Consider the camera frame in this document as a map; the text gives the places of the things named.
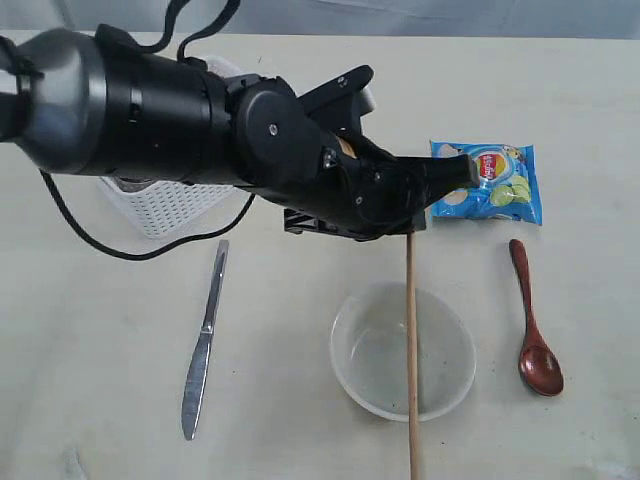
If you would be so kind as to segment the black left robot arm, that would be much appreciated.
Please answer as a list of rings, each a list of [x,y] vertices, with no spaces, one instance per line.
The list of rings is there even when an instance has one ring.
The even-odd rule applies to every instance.
[[[304,95],[282,78],[224,78],[128,34],[64,29],[1,42],[1,138],[46,173],[231,185],[280,205],[284,228],[370,241],[424,226],[475,187],[466,154],[395,156],[367,139],[366,65]]]

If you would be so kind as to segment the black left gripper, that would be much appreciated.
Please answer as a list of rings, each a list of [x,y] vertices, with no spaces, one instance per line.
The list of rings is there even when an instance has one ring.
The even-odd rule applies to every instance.
[[[426,229],[425,209],[462,188],[478,187],[468,154],[434,158],[395,156],[361,134],[337,136],[340,150],[321,164],[327,180],[313,205],[284,210],[284,230],[353,240],[376,240]]]

